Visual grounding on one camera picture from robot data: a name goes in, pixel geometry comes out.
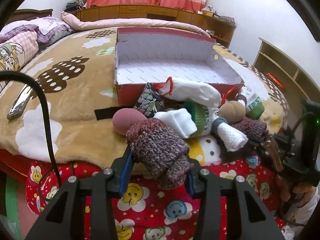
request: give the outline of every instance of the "polka dot pattern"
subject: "polka dot pattern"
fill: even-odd
[[[103,31],[98,31],[95,33],[91,33],[88,36],[86,36],[87,39],[94,39],[94,38],[101,38],[101,37],[106,37],[109,36],[110,34],[114,34],[116,31],[113,30],[103,30]]]
[[[65,89],[69,79],[79,76],[84,71],[84,63],[88,60],[89,58],[78,56],[53,65],[38,77],[42,90],[45,93],[56,93]]]

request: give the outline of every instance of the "patterned fabric pouch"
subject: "patterned fabric pouch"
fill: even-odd
[[[140,111],[147,118],[151,118],[155,113],[164,110],[164,100],[162,96],[147,83],[133,109]]]

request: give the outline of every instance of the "brown ball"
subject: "brown ball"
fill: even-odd
[[[219,108],[218,116],[225,118],[228,124],[240,122],[245,117],[245,107],[238,101],[229,101]]]

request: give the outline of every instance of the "metal screw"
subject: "metal screw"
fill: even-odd
[[[241,176],[241,175],[236,176],[236,180],[237,180],[238,182],[244,182],[244,181],[245,181],[244,177]]]
[[[113,173],[113,170],[111,168],[106,168],[103,170],[103,173],[106,174],[106,175],[110,175]]]
[[[200,173],[201,173],[202,175],[204,175],[204,176],[207,176],[207,175],[209,175],[210,171],[207,170],[207,169],[202,169],[202,170],[200,171]]]
[[[76,177],[76,176],[70,176],[70,177],[68,178],[68,181],[69,181],[70,183],[74,183],[74,182],[76,182],[76,180],[77,180],[77,177]]]

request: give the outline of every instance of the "knitted mitten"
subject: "knitted mitten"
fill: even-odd
[[[247,117],[231,126],[243,132],[249,139],[259,141],[269,133],[265,122],[259,122],[258,120],[252,120]]]
[[[172,128],[157,118],[134,124],[126,133],[133,160],[142,162],[159,186],[172,189],[182,186],[187,171],[193,167],[186,156],[189,145]]]

